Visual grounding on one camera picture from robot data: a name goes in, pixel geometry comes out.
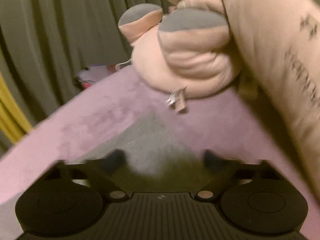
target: beige pillow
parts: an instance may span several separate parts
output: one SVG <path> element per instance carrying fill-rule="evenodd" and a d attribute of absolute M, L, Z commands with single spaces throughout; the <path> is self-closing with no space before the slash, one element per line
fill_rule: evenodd
<path fill-rule="evenodd" d="M 245 62 L 284 118 L 320 198 L 320 8 L 313 0 L 223 0 Z"/>

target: small plush toy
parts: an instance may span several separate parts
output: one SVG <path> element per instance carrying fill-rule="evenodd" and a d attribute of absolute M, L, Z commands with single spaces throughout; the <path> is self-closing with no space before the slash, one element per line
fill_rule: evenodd
<path fill-rule="evenodd" d="M 166 17 L 158 5 L 140 4 L 127 10 L 118 26 L 134 47 L 138 74 L 167 93 L 210 96 L 230 84 L 242 66 L 222 0 L 181 0 Z"/>

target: green curtain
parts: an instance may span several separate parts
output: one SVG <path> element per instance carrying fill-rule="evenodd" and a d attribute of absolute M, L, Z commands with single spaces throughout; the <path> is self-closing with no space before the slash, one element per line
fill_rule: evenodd
<path fill-rule="evenodd" d="M 127 61 L 117 22 L 130 7 L 165 0 L 0 0 L 0 72 L 32 125 L 73 98 L 74 77 L 92 64 Z M 7 142 L 0 136 L 0 151 Z"/>

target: black printed symbol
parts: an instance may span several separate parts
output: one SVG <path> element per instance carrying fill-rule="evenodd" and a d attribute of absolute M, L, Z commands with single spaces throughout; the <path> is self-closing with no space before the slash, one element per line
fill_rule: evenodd
<path fill-rule="evenodd" d="M 319 22 L 311 15 L 302 18 L 300 22 L 300 30 L 307 29 L 309 31 L 309 39 L 311 40 L 318 33 Z"/>

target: plush toy body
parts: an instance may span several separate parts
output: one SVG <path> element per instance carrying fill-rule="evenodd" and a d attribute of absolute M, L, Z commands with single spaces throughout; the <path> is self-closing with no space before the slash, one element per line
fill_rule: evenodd
<path fill-rule="evenodd" d="M 194 8 L 185 8 L 190 3 Z M 159 6 L 140 4 L 127 10 L 118 25 L 134 46 L 134 67 L 155 89 L 186 88 L 187 98 L 207 97 L 240 71 L 221 0 L 182 0 L 165 18 Z"/>

